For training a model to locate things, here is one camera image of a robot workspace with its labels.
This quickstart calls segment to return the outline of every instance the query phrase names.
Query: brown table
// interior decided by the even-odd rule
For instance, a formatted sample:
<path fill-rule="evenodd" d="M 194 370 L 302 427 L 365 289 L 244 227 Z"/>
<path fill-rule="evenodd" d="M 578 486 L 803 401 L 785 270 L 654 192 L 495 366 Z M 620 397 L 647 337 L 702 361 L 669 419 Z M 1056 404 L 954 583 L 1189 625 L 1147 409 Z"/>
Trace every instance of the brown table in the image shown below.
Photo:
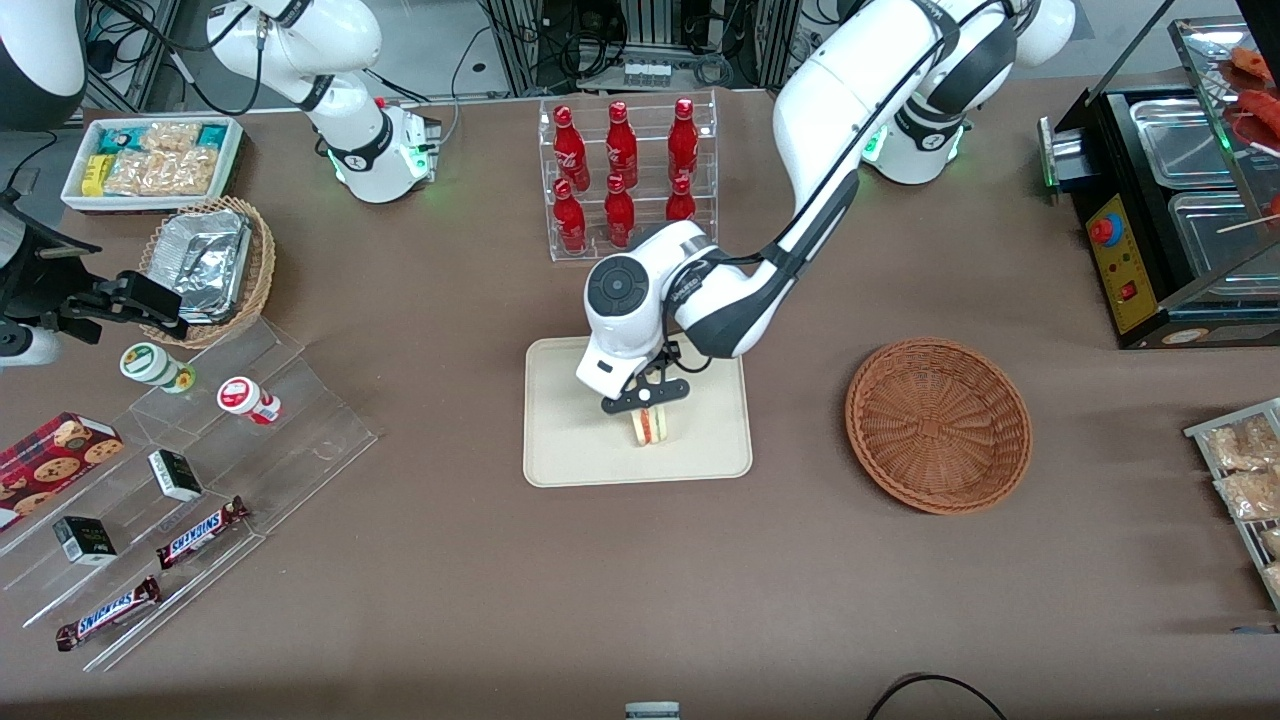
<path fill-rule="evenodd" d="M 0 716 L 847 719 L 919 670 L 1011 717 L 1274 716 L 1280 638 L 1226 633 L 1274 615 L 1180 429 L 1277 395 L 1280 356 L 1114 348 L 1071 209 L 1037 193 L 1036 119 L 1078 91 L 1010 83 L 928 187 L 867 174 L 745 359 L 749 475 L 561 491 L 521 477 L 522 364 L 586 332 L 586 268 L 547 259 L 536 102 L 467 106 L 439 182 L 388 206 L 334 182 L 302 115 L 244 118 L 239 193 L 279 243 L 266 314 L 385 437 L 116 670 L 74 670 L 0 605 Z M 750 251 L 791 190 L 772 100 L 719 101 L 722 237 Z M 154 224 L 63 228 L 109 273 Z M 988 512 L 911 511 L 849 450 L 859 361 L 920 334 L 987 354 L 1030 409 L 1030 470 Z M 0 375 L 0 443 L 123 411 L 137 337 Z M 945 688 L 895 703 L 986 717 Z"/>

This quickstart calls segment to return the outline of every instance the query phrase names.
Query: snickers bar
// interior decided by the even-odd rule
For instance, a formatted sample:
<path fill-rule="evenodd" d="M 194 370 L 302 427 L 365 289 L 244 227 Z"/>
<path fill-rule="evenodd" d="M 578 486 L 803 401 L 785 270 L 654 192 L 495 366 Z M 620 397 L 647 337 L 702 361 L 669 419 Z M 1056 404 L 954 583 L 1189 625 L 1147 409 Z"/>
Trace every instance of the snickers bar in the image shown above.
<path fill-rule="evenodd" d="M 81 618 L 79 623 L 69 623 L 58 628 L 58 650 L 67 652 L 79 643 L 87 641 L 90 635 L 120 621 L 125 615 L 138 607 L 152 602 L 160 602 L 160 584 L 151 575 L 147 575 L 142 584 L 122 594 L 111 602 L 97 609 L 97 612 Z"/>
<path fill-rule="evenodd" d="M 173 568 L 179 560 L 196 552 L 246 515 L 248 515 L 248 509 L 244 507 L 244 502 L 237 495 L 230 502 L 219 507 L 218 512 L 205 518 L 198 525 L 178 536 L 178 539 L 156 550 L 156 555 L 160 557 L 160 569 L 168 570 Z"/>

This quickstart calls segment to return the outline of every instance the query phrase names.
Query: red cookie box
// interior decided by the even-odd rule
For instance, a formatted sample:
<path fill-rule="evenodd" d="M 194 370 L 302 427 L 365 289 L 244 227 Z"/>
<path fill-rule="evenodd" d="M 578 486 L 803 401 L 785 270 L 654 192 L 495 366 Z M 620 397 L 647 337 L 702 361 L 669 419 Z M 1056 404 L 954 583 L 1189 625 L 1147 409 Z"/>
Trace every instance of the red cookie box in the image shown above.
<path fill-rule="evenodd" d="M 110 425 L 63 413 L 0 451 L 0 532 L 123 448 Z"/>

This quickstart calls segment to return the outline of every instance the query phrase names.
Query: coca-cola bottle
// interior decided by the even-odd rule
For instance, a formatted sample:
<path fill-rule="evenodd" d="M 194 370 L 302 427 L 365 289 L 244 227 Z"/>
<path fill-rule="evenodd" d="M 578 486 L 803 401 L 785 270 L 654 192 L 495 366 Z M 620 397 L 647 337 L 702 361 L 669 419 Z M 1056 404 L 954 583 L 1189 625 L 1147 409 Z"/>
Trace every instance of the coca-cola bottle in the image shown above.
<path fill-rule="evenodd" d="M 622 176 L 613 173 L 608 182 L 609 196 L 604 199 L 604 217 L 609 223 L 609 242 L 614 247 L 626 250 L 627 242 L 631 241 L 631 231 L 636 227 L 636 206 L 627 195 Z"/>
<path fill-rule="evenodd" d="M 622 176 L 626 186 L 635 187 L 640 182 L 640 158 L 636 150 L 636 131 L 627 120 L 627 104 L 618 100 L 609 102 L 609 135 L 604 138 L 609 154 L 609 172 Z"/>
<path fill-rule="evenodd" d="M 573 127 L 573 113 L 561 105 L 552 111 L 556 119 L 556 164 L 561 176 L 573 183 L 573 188 L 585 192 L 591 187 L 591 173 L 586 169 L 586 143 L 582 133 Z"/>
<path fill-rule="evenodd" d="M 581 255 L 586 250 L 586 217 L 582 206 L 573 197 L 573 188 L 567 179 L 556 178 L 552 190 L 556 192 L 552 214 L 556 215 L 556 232 L 561 236 L 564 252 Z"/>
<path fill-rule="evenodd" d="M 671 197 L 667 199 L 668 220 L 692 220 L 698 205 L 689 195 L 689 176 L 680 176 L 671 182 Z"/>
<path fill-rule="evenodd" d="M 694 124 L 694 101 L 676 100 L 676 122 L 667 136 L 667 174 L 675 182 L 680 176 L 694 177 L 698 172 L 698 126 Z"/>

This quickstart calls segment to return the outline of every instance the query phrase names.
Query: wicker basket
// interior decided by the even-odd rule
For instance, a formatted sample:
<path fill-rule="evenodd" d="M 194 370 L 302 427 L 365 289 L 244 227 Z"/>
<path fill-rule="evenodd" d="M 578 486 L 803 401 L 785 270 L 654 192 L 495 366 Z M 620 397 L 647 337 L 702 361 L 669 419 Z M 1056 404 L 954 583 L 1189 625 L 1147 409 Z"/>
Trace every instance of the wicker basket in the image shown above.
<path fill-rule="evenodd" d="M 275 240 L 271 238 L 271 228 L 262 222 L 262 215 L 252 205 L 236 197 L 219 197 L 210 202 L 201 202 L 178 210 L 183 213 L 214 213 L 216 210 L 234 210 L 246 215 L 253 223 L 253 236 L 250 240 L 248 260 L 244 264 L 244 278 L 241 281 L 241 300 L 236 314 L 229 320 L 218 325 L 191 325 L 187 329 L 187 340 L 175 340 L 163 332 L 143 327 L 142 332 L 156 342 L 177 345 L 191 350 L 202 350 L 212 345 L 218 338 L 230 333 L 237 327 L 257 318 L 266 305 L 266 296 L 271 292 L 271 273 L 275 272 Z M 151 233 L 151 242 L 142 251 L 142 261 L 138 269 L 143 273 L 151 265 L 151 254 L 156 249 L 156 238 L 160 237 L 160 228 Z"/>
<path fill-rule="evenodd" d="M 845 398 L 858 460 L 886 492 L 938 515 L 986 510 L 1027 473 L 1032 427 L 1009 378 L 961 345 L 887 345 L 858 369 Z"/>

